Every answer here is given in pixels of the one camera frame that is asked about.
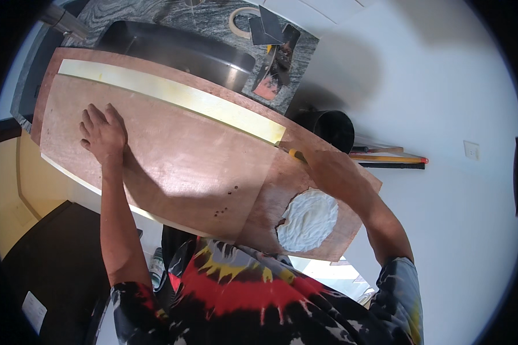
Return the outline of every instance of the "sink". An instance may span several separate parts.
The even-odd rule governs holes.
[[[222,42],[167,26],[119,21],[95,49],[145,59],[241,92],[255,58]]]

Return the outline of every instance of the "hand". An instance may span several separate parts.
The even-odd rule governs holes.
[[[106,163],[123,163],[123,152],[127,144],[125,130],[120,116],[111,104],[105,106],[105,114],[94,104],[84,109],[79,129],[84,139],[82,147],[89,150],[103,166]]]
[[[303,151],[309,164],[308,173],[318,188],[347,203],[355,212],[367,212],[377,197],[357,164],[343,152]]]

